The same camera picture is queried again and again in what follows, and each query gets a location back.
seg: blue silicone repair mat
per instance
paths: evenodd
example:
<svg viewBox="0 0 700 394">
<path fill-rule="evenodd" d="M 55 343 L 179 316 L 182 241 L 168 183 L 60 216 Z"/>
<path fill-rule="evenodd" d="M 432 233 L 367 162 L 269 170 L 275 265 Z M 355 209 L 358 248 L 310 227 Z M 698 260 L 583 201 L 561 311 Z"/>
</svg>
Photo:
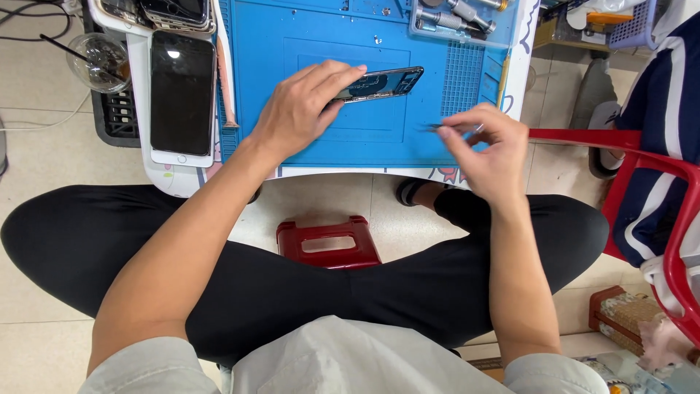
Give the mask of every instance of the blue silicone repair mat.
<svg viewBox="0 0 700 394">
<path fill-rule="evenodd" d="M 366 64 L 370 72 L 413 66 L 425 72 L 408 95 L 346 104 L 320 138 L 283 165 L 452 166 L 437 135 L 421 131 L 424 125 L 479 102 L 496 103 L 507 51 L 411 36 L 407 0 L 230 1 L 221 8 L 230 22 L 240 128 L 220 129 L 224 161 L 251 133 L 275 85 L 325 59 Z M 386 16 L 384 8 L 391 10 Z"/>
</svg>

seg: tiled floor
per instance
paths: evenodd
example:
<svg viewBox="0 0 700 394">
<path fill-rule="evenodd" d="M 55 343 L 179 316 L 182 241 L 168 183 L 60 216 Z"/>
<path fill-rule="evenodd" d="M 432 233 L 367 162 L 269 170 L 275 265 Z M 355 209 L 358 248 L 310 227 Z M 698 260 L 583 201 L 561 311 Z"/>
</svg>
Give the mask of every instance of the tiled floor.
<svg viewBox="0 0 700 394">
<path fill-rule="evenodd" d="M 0 0 L 0 8 L 15 7 L 14 0 Z M 37 20 L 16 18 L 0 28 L 0 35 L 52 34 L 62 29 L 64 21 L 45 19 L 39 27 Z M 59 41 L 68 43 L 80 30 L 74 26 Z M 531 127 L 565 128 L 586 61 L 557 60 L 556 48 L 538 53 L 541 57 L 532 61 L 535 70 L 556 74 L 538 79 L 527 92 L 522 119 Z M 0 40 L 0 54 L 0 116 L 6 127 L 54 123 L 69 115 L 87 92 L 66 67 L 64 54 L 47 43 Z M 610 73 L 622 101 L 635 72 Z M 148 182 L 139 151 L 104 144 L 95 134 L 91 111 L 88 100 L 60 126 L 8 133 L 10 169 L 0 182 L 0 222 L 21 202 L 60 186 Z M 526 179 L 529 193 L 566 194 L 592 205 L 600 195 L 601 183 L 588 173 L 583 148 L 531 143 Z M 245 209 L 232 239 L 276 250 L 274 229 L 285 219 L 321 223 L 363 215 L 371 223 L 382 259 L 391 261 L 464 235 L 426 209 L 398 205 L 392 190 L 395 182 L 391 176 L 371 174 L 267 182 L 258 202 Z M 632 292 L 649 291 L 636 269 L 602 256 L 558 292 L 554 300 L 562 333 L 587 331 L 588 296 L 618 284 Z M 84 377 L 91 327 L 87 316 L 48 296 L 0 252 L 0 393 L 74 393 Z M 494 336 L 487 334 L 473 343 L 490 341 Z M 216 376 L 211 364 L 206 368 Z"/>
</svg>

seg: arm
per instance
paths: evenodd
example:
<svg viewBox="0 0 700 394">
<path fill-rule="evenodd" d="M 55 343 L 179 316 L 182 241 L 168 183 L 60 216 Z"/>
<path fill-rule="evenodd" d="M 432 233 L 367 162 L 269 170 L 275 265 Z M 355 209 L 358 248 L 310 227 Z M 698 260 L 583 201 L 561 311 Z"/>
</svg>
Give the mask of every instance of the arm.
<svg viewBox="0 0 700 394">
<path fill-rule="evenodd" d="M 483 123 L 465 143 L 451 127 L 438 130 L 474 193 L 491 207 L 489 310 L 503 365 L 531 353 L 561 354 L 554 302 L 535 243 L 523 190 L 528 128 L 480 104 L 443 120 L 446 126 Z M 490 144 L 481 152 L 470 145 Z"/>
<path fill-rule="evenodd" d="M 366 70 L 326 61 L 300 70 L 275 88 L 251 135 L 117 275 L 95 318 L 88 376 L 136 342 L 187 339 L 185 321 L 249 198 L 275 167 L 335 120 L 342 103 L 326 110 L 324 106 Z"/>
</svg>

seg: red plastic chair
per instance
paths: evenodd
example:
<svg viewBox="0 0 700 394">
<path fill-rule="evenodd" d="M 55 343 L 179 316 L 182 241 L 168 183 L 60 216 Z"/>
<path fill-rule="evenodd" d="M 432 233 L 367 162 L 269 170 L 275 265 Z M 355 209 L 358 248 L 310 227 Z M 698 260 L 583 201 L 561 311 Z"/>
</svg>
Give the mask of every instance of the red plastic chair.
<svg viewBox="0 0 700 394">
<path fill-rule="evenodd" d="M 622 149 L 626 156 L 622 161 L 617 176 L 612 183 L 610 193 L 603 205 L 603 215 L 612 230 L 617 211 L 620 208 L 624 192 L 627 190 L 632 172 L 635 168 L 652 168 L 683 178 L 688 182 L 688 190 L 680 207 L 678 218 L 673 226 L 664 253 L 664 275 L 668 288 L 685 309 L 682 316 L 677 316 L 664 308 L 659 301 L 656 289 L 654 296 L 667 316 L 678 326 L 695 346 L 700 347 L 700 306 L 690 291 L 687 281 L 685 263 L 680 258 L 680 244 L 690 223 L 700 212 L 700 167 L 687 161 L 639 150 L 641 132 L 635 130 L 568 130 L 568 129 L 530 129 L 530 138 L 563 142 L 566 144 L 585 145 L 609 149 Z M 625 260 L 613 241 L 613 233 L 608 236 L 605 254 Z"/>
<path fill-rule="evenodd" d="M 305 240 L 334 237 L 352 237 L 355 246 L 347 249 L 305 252 Z M 349 221 L 333 226 L 306 227 L 300 229 L 296 222 L 282 222 L 277 227 L 279 254 L 310 266 L 327 269 L 360 269 L 382 263 L 372 241 L 367 220 L 350 216 Z"/>
</svg>

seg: smartphone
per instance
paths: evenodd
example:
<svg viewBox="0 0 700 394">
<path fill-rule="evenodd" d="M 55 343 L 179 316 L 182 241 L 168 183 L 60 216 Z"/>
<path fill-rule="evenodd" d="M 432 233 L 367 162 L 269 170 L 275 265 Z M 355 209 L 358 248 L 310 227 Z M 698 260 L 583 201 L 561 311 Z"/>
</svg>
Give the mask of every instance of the smartphone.
<svg viewBox="0 0 700 394">
<path fill-rule="evenodd" d="M 125 20 L 133 25 L 153 28 L 150 20 L 142 16 L 143 11 L 135 0 L 98 0 L 98 7 L 105 13 Z"/>
<path fill-rule="evenodd" d="M 359 102 L 407 95 L 423 75 L 423 67 L 368 72 L 343 89 L 333 101 Z"/>
<path fill-rule="evenodd" d="M 147 13 L 203 25 L 209 19 L 209 0 L 141 0 Z"/>
<path fill-rule="evenodd" d="M 153 149 L 210 155 L 215 67 L 216 50 L 211 42 L 160 30 L 153 32 L 150 51 Z M 181 159 L 179 163 L 188 165 Z"/>
</svg>

